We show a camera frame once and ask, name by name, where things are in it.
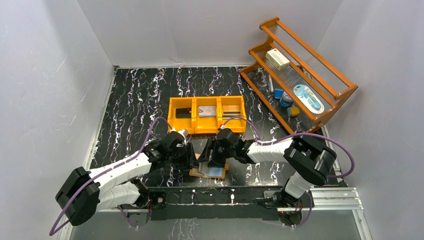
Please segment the grey striped credit card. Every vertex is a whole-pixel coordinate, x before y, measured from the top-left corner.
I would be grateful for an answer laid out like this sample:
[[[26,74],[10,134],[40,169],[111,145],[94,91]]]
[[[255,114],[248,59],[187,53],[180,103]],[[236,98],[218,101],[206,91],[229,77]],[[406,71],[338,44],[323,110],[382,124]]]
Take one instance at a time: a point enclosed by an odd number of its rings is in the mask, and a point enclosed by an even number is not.
[[[208,174],[208,162],[200,162],[198,167],[198,172],[202,176],[206,176]]]

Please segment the orange card holder wallet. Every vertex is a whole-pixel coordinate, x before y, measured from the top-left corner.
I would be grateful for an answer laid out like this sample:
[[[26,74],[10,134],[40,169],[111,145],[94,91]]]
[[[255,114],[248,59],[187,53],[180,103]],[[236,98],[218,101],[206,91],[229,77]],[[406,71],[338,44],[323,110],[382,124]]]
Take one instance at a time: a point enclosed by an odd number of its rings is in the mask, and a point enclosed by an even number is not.
[[[219,181],[223,181],[226,172],[229,170],[229,164],[227,163],[227,159],[224,158],[223,160],[224,166],[218,167],[218,166],[212,166],[204,168],[203,172],[199,171],[198,167],[193,167],[189,170],[188,175],[191,177],[197,177],[197,178],[206,178],[206,179],[216,179]]]

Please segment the orange card stack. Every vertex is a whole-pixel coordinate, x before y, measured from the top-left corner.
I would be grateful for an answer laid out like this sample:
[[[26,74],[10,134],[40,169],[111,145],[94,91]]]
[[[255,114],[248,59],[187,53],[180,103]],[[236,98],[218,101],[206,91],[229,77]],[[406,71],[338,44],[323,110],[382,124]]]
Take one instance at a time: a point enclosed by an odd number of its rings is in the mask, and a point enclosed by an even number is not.
[[[241,116],[241,106],[240,105],[223,105],[222,106],[222,117],[223,118],[232,118]]]

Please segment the orange three-compartment bin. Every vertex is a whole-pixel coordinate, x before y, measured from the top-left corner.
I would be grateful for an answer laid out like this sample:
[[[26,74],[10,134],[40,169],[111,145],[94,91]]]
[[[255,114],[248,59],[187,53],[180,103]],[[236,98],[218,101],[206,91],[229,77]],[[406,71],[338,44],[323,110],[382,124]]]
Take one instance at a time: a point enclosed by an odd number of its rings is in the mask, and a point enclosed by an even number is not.
[[[242,95],[171,97],[167,122],[188,134],[215,134],[221,126],[245,133],[247,118]]]

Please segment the silver card stack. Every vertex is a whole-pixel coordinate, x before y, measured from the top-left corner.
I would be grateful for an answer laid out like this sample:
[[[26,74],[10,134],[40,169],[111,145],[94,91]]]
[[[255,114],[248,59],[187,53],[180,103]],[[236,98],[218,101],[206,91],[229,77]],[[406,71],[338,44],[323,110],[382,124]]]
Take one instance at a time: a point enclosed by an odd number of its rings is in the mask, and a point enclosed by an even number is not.
[[[201,105],[198,107],[198,116],[200,118],[215,117],[217,115],[217,107],[214,105]]]

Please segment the blue packaged cutter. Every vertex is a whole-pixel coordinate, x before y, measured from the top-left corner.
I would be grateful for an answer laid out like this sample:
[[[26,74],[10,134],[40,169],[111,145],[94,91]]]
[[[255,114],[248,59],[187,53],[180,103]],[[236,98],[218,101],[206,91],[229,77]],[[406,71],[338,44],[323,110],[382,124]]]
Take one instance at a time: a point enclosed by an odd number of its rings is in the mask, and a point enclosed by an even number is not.
[[[324,104],[317,98],[315,93],[304,84],[298,84],[293,88],[293,93],[313,114],[322,114],[325,110]]]

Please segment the orange wooden shelf rack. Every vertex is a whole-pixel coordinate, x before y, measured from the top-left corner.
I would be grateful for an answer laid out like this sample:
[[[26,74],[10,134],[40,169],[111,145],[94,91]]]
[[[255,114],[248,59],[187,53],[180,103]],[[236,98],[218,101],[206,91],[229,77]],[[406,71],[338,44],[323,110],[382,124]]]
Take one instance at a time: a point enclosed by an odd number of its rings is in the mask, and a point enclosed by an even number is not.
[[[254,90],[276,120],[289,134],[313,133],[335,115],[358,86],[351,82],[331,63],[317,53],[300,36],[285,25],[278,17],[263,21],[259,28],[266,33],[266,40],[249,49],[254,63],[240,70],[240,76]],[[290,64],[277,70],[266,58],[266,52],[278,49]],[[287,110],[280,106],[269,91],[271,75],[275,89],[282,89],[299,108],[297,117],[289,117]],[[308,86],[323,103],[324,112],[313,114],[294,94],[296,85]]]

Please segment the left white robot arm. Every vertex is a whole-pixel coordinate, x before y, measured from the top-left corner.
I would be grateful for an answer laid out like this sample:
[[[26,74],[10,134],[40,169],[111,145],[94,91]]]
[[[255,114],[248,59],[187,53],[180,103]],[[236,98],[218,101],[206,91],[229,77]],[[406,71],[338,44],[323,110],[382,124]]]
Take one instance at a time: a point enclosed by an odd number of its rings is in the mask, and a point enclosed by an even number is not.
[[[61,215],[72,226],[79,226],[100,210],[120,205],[143,207],[149,200],[142,196],[143,185],[136,178],[164,167],[171,159],[182,157],[186,162],[194,155],[187,151],[187,135],[186,129],[172,130],[117,162],[90,170],[74,169],[55,196]]]

